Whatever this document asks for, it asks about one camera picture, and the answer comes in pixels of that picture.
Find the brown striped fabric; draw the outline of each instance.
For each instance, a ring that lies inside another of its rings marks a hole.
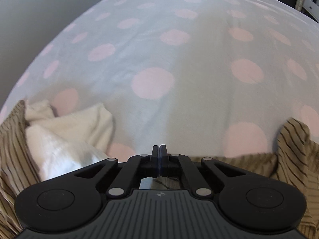
[[[25,139],[25,103],[19,101],[0,126],[0,238],[11,239],[22,231],[14,201],[39,177]]]
[[[246,155],[238,158],[215,157],[233,166],[288,183],[307,199],[307,210],[298,230],[309,239],[319,239],[319,145],[310,140],[309,128],[289,119],[277,138],[276,153]],[[200,162],[201,157],[192,158]],[[178,189],[179,183],[159,177],[152,189]]]

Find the wall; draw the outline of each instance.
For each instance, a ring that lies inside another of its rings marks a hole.
[[[100,0],[0,0],[0,108],[37,54]]]

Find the gray ribbed panel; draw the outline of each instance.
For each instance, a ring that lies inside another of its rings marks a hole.
[[[296,230],[280,235],[244,232],[227,223],[212,202],[195,199],[188,191],[150,190],[135,190],[127,199],[110,201],[97,219],[76,231],[46,235],[25,230],[17,238],[304,239]]]

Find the silver screw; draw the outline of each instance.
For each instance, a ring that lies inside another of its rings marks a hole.
[[[199,196],[208,196],[212,193],[210,189],[207,188],[199,188],[196,190],[196,194]]]
[[[124,193],[124,190],[121,188],[111,188],[108,190],[108,193],[112,196],[120,196]]]

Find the polka dot bed sheet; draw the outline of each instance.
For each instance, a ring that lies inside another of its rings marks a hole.
[[[240,156],[274,150],[294,117],[319,142],[319,25],[276,0],[102,0],[28,67],[25,98],[57,115],[102,102],[108,155]]]

